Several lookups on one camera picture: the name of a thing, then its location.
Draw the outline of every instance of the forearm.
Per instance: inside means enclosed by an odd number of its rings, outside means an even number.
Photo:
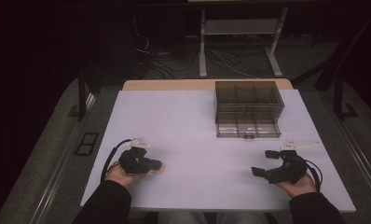
[[[131,195],[114,181],[104,181],[87,200],[73,223],[128,223]]]
[[[339,211],[321,194],[306,193],[290,201],[294,224],[345,224]]]

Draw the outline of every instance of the person's right hand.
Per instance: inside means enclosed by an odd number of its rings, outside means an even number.
[[[316,186],[314,185],[314,182],[308,173],[305,173],[305,175],[302,176],[295,184],[287,181],[277,183],[275,185],[281,189],[284,189],[291,198],[304,193],[317,192]]]

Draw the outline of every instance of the black controller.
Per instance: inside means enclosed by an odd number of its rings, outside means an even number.
[[[283,150],[283,151],[265,151],[267,158],[278,159],[282,158],[283,164],[281,167],[264,170],[261,168],[252,167],[253,175],[264,177],[269,184],[280,183],[284,181],[290,181],[292,184],[298,182],[298,180],[308,170],[307,162],[298,156],[294,150]]]
[[[161,161],[150,160],[144,155],[147,151],[141,147],[132,147],[130,150],[125,150],[118,159],[122,169],[127,175],[145,174],[150,170],[158,171],[161,166]]]

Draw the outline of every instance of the wooden table edge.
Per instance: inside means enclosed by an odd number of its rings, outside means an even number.
[[[275,81],[279,90],[293,90],[286,78],[128,80],[123,91],[214,90],[215,81]]]

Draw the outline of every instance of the table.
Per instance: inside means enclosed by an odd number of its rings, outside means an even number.
[[[243,79],[264,81],[264,79]],[[128,81],[118,94],[81,205],[99,185],[111,149],[127,138],[143,136],[151,146],[147,158],[161,160],[160,175],[149,175],[130,188],[135,210],[284,211],[289,198],[267,180],[252,175],[251,166],[272,169],[282,161],[265,158],[287,139],[321,141],[297,90],[286,79],[278,83],[285,108],[280,138],[215,137],[215,80]],[[120,147],[116,160],[123,150]],[[341,212],[355,211],[323,144],[299,149],[323,172],[322,193]]]

